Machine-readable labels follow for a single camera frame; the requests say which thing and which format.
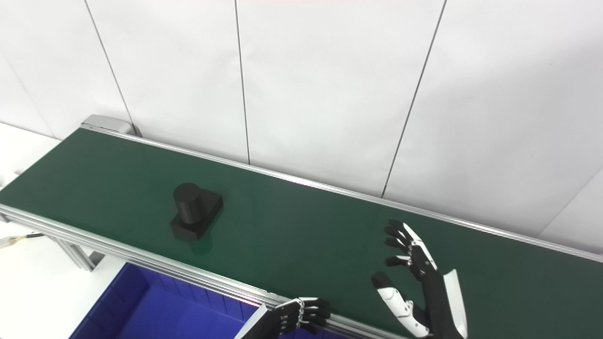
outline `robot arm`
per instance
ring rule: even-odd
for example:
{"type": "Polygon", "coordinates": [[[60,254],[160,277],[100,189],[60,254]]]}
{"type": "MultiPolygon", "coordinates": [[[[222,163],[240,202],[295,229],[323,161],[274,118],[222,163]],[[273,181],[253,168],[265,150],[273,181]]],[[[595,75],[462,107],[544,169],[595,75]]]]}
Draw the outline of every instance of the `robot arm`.
{"type": "Polygon", "coordinates": [[[417,338],[467,339],[467,317],[456,270],[442,275],[421,238],[407,225],[391,219],[385,244],[405,255],[387,258],[387,266],[403,265],[423,287],[425,310],[394,287],[389,277],[377,272],[371,277],[379,295],[398,321],[417,338]]]}
{"type": "Polygon", "coordinates": [[[317,334],[330,316],[329,303],[319,298],[296,298],[272,310],[262,304],[235,339],[276,339],[298,328],[317,334]]]}

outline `wall panel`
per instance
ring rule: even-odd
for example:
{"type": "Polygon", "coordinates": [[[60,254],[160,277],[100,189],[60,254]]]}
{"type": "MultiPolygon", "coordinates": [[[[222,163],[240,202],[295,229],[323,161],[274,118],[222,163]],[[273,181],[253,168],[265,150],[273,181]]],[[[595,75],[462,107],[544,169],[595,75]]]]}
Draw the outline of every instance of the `wall panel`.
{"type": "Polygon", "coordinates": [[[0,49],[55,137],[91,114],[129,121],[84,1],[0,0],[0,49]]]}
{"type": "Polygon", "coordinates": [[[449,1],[385,198],[538,235],[603,165],[600,1],[449,1]]]}
{"type": "Polygon", "coordinates": [[[239,1],[251,164],[380,195],[442,3],[239,1]]]}
{"type": "Polygon", "coordinates": [[[88,3],[142,135],[247,162],[234,1],[88,3]]]}

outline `black object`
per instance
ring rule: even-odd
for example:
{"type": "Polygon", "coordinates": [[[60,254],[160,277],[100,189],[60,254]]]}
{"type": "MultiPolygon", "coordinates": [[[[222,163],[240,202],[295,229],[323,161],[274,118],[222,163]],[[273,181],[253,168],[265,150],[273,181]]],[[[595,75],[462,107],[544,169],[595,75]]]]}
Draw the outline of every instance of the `black object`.
{"type": "Polygon", "coordinates": [[[174,190],[178,214],[170,222],[174,233],[187,239],[199,239],[222,208],[222,195],[183,183],[174,190]]]}

